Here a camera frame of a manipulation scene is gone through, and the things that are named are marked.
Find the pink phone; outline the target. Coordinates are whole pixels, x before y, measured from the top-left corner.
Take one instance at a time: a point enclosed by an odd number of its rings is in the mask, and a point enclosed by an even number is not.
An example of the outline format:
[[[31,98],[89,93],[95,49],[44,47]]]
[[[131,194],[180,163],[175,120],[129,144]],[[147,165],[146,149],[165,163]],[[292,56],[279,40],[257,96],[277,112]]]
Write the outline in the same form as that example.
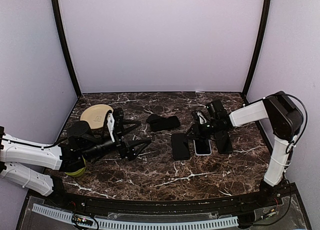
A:
[[[186,134],[175,133],[171,136],[172,155],[175,161],[189,160],[190,151]]]

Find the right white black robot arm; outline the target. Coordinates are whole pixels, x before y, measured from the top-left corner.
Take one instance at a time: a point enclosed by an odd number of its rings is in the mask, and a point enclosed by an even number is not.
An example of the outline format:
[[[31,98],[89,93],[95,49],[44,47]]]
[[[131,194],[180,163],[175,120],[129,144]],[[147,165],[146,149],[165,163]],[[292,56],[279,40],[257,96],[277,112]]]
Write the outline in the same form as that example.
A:
[[[229,130],[262,119],[269,119],[274,134],[274,145],[263,183],[278,185],[290,165],[292,149],[299,141],[307,125],[307,112],[291,101],[292,95],[279,91],[244,107],[228,113],[220,100],[214,100],[202,111],[194,111],[195,123],[187,131],[187,137],[194,141],[212,140],[220,154],[233,152]]]

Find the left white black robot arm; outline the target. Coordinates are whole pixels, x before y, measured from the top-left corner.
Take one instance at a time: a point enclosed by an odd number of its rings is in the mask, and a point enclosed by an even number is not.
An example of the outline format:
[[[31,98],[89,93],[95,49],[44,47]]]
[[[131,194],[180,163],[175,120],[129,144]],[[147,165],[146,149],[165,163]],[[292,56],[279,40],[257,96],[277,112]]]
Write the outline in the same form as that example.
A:
[[[132,161],[152,142],[151,139],[127,143],[123,140],[140,125],[140,121],[124,119],[123,110],[118,108],[106,113],[100,135],[92,131],[87,121],[80,120],[67,129],[66,138],[51,145],[15,138],[1,127],[0,177],[50,196],[58,207],[67,208],[71,198],[64,192],[63,181],[28,166],[42,166],[79,177],[85,172],[87,163],[95,163],[113,151],[117,151],[122,159]]]

